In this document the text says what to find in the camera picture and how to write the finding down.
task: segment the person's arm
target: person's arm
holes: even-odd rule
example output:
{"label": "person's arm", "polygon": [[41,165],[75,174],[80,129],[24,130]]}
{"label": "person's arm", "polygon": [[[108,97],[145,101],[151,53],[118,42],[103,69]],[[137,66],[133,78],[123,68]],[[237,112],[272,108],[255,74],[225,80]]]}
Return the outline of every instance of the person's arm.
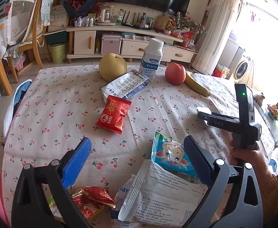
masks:
{"label": "person's arm", "polygon": [[278,211],[278,176],[272,175],[268,170],[268,165],[258,142],[256,142],[253,151],[234,147],[231,154],[252,164],[261,193],[264,224],[266,224]]}

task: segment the hand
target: hand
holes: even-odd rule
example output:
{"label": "hand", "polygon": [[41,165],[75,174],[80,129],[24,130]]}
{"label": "hand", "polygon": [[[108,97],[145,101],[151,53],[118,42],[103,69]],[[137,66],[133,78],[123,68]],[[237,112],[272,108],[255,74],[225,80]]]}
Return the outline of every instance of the hand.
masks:
{"label": "hand", "polygon": [[232,146],[231,154],[239,159],[252,164],[259,189],[262,190],[272,179],[272,173],[268,170],[268,165],[265,161],[264,155],[258,145],[255,143],[255,150],[240,149],[234,147],[234,142],[231,140],[230,146]]}

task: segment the cherry print tablecloth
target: cherry print tablecloth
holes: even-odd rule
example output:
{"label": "cherry print tablecloth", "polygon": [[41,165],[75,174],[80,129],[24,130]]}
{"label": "cherry print tablecloth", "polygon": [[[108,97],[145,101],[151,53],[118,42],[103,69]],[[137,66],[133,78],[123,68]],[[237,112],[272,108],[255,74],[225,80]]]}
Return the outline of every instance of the cherry print tablecloth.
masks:
{"label": "cherry print tablecloth", "polygon": [[[133,68],[138,66],[128,66],[129,70]],[[2,188],[9,219],[22,166],[44,166],[60,159],[84,136],[91,139],[92,151],[75,186],[108,186],[112,197],[131,174],[138,172],[143,160],[150,158],[156,131],[181,143],[191,134],[215,158],[230,163],[227,145],[231,133],[206,126],[197,119],[196,107],[238,116],[234,84],[197,75],[196,79],[212,93],[206,98],[185,84],[169,84],[164,72],[165,68],[160,67],[154,82],[130,98],[132,105],[124,119],[123,133],[118,135],[95,125],[105,107],[101,88],[106,82],[100,77],[98,65],[40,70],[17,110],[5,144]],[[269,159],[274,142],[257,111],[255,115],[263,124],[261,144]],[[44,190],[49,197],[47,185]],[[92,225],[110,227],[107,212],[96,216]]]}

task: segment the red and yellow candy wrapper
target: red and yellow candy wrapper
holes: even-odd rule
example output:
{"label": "red and yellow candy wrapper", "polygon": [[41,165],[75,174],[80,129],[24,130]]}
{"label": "red and yellow candy wrapper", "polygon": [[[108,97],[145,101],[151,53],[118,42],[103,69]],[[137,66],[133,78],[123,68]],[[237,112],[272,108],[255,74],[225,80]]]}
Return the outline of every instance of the red and yellow candy wrapper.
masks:
{"label": "red and yellow candy wrapper", "polygon": [[107,206],[116,206],[108,194],[108,188],[93,186],[82,187],[78,190],[73,195],[73,201],[87,220],[90,220]]}
{"label": "red and yellow candy wrapper", "polygon": [[131,104],[131,101],[109,95],[106,107],[96,125],[122,134],[123,120]]}

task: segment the drawer handle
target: drawer handle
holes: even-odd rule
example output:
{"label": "drawer handle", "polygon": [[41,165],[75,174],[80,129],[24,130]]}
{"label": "drawer handle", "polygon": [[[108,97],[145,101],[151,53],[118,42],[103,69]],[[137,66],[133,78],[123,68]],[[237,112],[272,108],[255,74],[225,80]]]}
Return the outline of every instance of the drawer handle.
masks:
{"label": "drawer handle", "polygon": [[89,39],[88,39],[88,48],[89,49],[92,48],[92,37],[89,37]]}

